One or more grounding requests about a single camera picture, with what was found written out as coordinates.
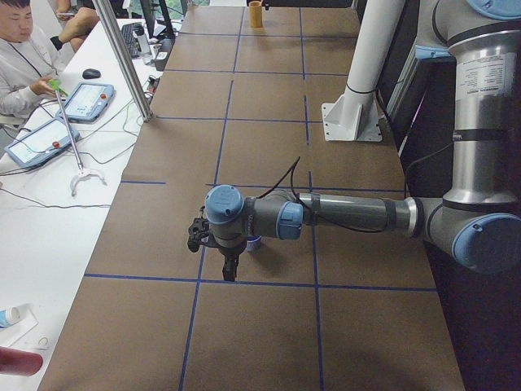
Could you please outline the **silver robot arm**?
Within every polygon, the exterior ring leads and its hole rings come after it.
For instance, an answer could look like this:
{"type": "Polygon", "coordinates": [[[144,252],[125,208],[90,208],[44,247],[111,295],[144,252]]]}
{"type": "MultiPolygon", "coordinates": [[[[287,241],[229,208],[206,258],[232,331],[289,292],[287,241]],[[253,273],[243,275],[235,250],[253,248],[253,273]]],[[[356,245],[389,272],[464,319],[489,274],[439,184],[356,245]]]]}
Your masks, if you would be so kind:
{"type": "Polygon", "coordinates": [[[304,225],[377,233],[402,230],[492,274],[520,260],[520,219],[507,181],[520,56],[517,1],[423,1],[416,56],[456,61],[453,179],[440,198],[385,200],[272,189],[244,197],[220,185],[189,227],[188,248],[217,248],[232,281],[247,239],[297,239],[304,225]]]}

